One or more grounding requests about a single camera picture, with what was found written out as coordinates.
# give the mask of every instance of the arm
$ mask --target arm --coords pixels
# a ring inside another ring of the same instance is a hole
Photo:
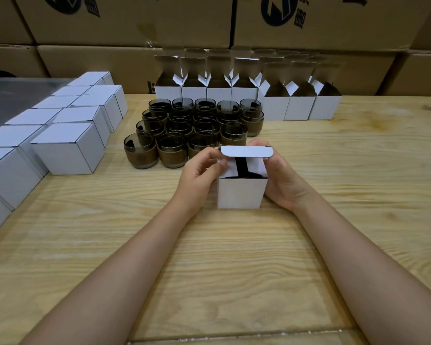
[[[184,166],[171,201],[89,274],[22,340],[35,344],[124,344],[180,232],[226,168],[207,148]]]
[[[298,217],[370,343],[431,344],[431,290],[342,217],[276,151],[265,166],[265,194]]]

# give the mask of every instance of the forearm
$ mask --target forearm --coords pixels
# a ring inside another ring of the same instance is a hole
[[[189,216],[168,203],[72,290],[22,344],[124,344]]]
[[[431,291],[312,191],[294,213],[372,344],[431,344]]]

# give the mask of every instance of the left hand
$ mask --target left hand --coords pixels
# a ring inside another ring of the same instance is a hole
[[[203,206],[212,182],[227,168],[227,157],[217,148],[207,147],[189,160],[181,174],[172,202],[184,206],[193,217]]]

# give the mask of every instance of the row of white boxes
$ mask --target row of white boxes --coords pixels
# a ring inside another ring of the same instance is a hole
[[[87,72],[0,127],[0,225],[48,171],[91,174],[127,111],[109,72]]]
[[[342,64],[320,63],[319,58],[186,52],[185,57],[155,59],[162,69],[155,84],[157,98],[257,99],[263,105],[265,121],[331,120],[341,100],[332,83]]]

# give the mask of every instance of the wooden table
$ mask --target wooden table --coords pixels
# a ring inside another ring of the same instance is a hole
[[[16,344],[171,198],[180,169],[137,170],[123,151],[151,98],[128,96],[130,110],[94,174],[48,175],[0,228],[0,344]],[[332,121],[266,122],[260,137],[431,288],[431,111],[421,109],[429,101],[344,97]],[[131,339],[363,344],[354,329],[292,214],[267,199],[257,211],[217,210],[212,191]]]

